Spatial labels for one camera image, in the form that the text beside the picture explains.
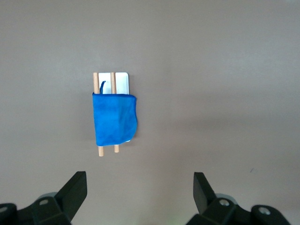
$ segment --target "wooden rod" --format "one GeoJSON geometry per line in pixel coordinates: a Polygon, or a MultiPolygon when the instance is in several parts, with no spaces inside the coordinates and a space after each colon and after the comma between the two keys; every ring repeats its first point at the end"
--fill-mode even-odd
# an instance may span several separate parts
{"type": "MultiPolygon", "coordinates": [[[[112,94],[117,94],[117,84],[116,84],[116,73],[112,72],[111,73],[111,89],[112,89],[112,94]]],[[[120,147],[118,144],[114,145],[114,152],[118,153],[120,151],[120,147]]]]}
{"type": "MultiPolygon", "coordinates": [[[[100,86],[99,86],[99,75],[98,73],[93,73],[93,82],[94,82],[94,93],[100,94],[100,86]]],[[[104,156],[104,148],[103,146],[98,146],[99,156],[104,156]]]]}

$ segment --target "gray surface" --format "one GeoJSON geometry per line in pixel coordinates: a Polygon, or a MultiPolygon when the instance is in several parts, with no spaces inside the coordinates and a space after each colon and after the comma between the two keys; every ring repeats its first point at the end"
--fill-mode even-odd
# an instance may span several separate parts
{"type": "Polygon", "coordinates": [[[1,0],[0,202],[76,172],[74,225],[183,225],[193,172],[300,221],[300,2],[1,0]],[[136,137],[94,140],[92,73],[129,73],[136,137]]]}

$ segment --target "blue fabric pouch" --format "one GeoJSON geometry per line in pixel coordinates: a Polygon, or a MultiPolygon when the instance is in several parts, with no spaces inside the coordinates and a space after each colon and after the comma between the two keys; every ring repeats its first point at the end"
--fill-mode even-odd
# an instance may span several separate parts
{"type": "Polygon", "coordinates": [[[122,144],[133,138],[137,128],[136,97],[93,93],[97,146],[122,144]]]}

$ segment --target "metal screw head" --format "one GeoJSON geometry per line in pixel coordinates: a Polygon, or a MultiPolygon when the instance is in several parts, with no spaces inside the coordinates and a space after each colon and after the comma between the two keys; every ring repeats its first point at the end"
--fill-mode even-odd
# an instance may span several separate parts
{"type": "Polygon", "coordinates": [[[259,207],[258,210],[260,211],[260,213],[262,213],[264,215],[270,215],[271,214],[270,210],[268,210],[265,207],[259,207]]]}
{"type": "Polygon", "coordinates": [[[229,202],[226,199],[221,199],[219,202],[223,206],[229,206],[230,205],[229,202]]]}
{"type": "Polygon", "coordinates": [[[0,208],[0,213],[5,212],[8,208],[6,206],[0,208]]]}

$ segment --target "white plastic card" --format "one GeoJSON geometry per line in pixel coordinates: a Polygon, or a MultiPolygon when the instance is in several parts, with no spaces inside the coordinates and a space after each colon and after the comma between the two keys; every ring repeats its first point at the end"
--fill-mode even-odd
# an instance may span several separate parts
{"type": "MultiPolygon", "coordinates": [[[[111,94],[111,74],[110,73],[99,73],[99,87],[102,82],[105,81],[103,86],[103,94],[111,94]]],[[[116,73],[116,86],[117,94],[129,95],[129,80],[128,73],[116,73]]]]}

